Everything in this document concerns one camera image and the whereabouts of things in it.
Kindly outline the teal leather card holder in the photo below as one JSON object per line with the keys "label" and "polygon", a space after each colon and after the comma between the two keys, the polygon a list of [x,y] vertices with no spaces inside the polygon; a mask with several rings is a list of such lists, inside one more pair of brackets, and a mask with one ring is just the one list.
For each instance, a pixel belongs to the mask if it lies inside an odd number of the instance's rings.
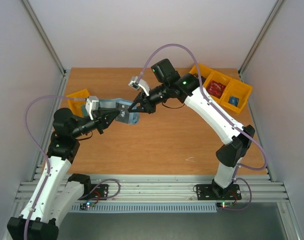
{"label": "teal leather card holder", "polygon": [[99,99],[99,106],[101,108],[119,110],[119,115],[115,118],[115,121],[128,125],[136,125],[139,123],[140,115],[137,112],[129,112],[129,107],[132,103],[132,101],[123,98]]}

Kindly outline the black VIP credit card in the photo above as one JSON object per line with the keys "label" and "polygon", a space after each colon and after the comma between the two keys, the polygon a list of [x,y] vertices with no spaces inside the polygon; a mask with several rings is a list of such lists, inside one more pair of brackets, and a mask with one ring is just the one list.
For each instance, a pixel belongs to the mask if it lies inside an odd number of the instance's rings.
{"label": "black VIP credit card", "polygon": [[119,110],[119,115],[116,117],[116,121],[124,124],[130,124],[131,116],[128,112],[128,108],[131,104],[129,102],[121,101],[116,103],[116,108]]}

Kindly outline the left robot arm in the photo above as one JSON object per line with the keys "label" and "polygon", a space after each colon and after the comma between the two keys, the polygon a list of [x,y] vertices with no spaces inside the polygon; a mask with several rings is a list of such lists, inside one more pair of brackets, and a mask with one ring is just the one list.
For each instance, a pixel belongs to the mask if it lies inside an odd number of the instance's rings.
{"label": "left robot arm", "polygon": [[7,223],[12,239],[57,239],[59,227],[72,205],[79,199],[88,199],[93,193],[90,176],[74,173],[68,178],[62,193],[57,194],[79,150],[78,138],[93,130],[103,134],[119,113],[116,108],[99,108],[86,117],[79,117],[66,107],[54,113],[54,132],[41,178],[20,215],[11,217]]}

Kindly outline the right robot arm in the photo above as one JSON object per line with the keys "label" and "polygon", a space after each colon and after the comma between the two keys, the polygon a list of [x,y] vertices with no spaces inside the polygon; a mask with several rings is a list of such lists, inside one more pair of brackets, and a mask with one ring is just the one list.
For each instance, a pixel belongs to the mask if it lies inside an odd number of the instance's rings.
{"label": "right robot arm", "polygon": [[168,99],[178,99],[194,110],[223,143],[215,153],[219,165],[210,191],[215,199],[226,197],[231,191],[237,165],[251,146],[254,128],[251,125],[244,126],[223,110],[203,87],[205,79],[201,76],[191,73],[180,76],[167,58],[154,64],[151,69],[160,85],[151,89],[144,80],[132,77],[129,86],[138,90],[139,94],[128,111],[152,114],[158,104]]}

